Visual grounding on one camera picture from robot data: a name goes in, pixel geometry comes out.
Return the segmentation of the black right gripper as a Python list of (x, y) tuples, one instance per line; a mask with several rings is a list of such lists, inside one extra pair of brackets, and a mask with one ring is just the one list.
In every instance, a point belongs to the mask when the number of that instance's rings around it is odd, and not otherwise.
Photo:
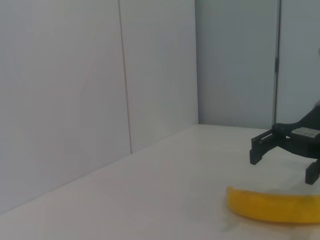
[(305, 158), (318, 159), (305, 170), (305, 183), (313, 185), (320, 177), (320, 134), (307, 136), (298, 134), (298, 129), (320, 130), (320, 107), (316, 106), (301, 120), (295, 123), (276, 123), (272, 128), (251, 139), (249, 162), (256, 165), (268, 151), (278, 146), (273, 131), (284, 137), (279, 147)]

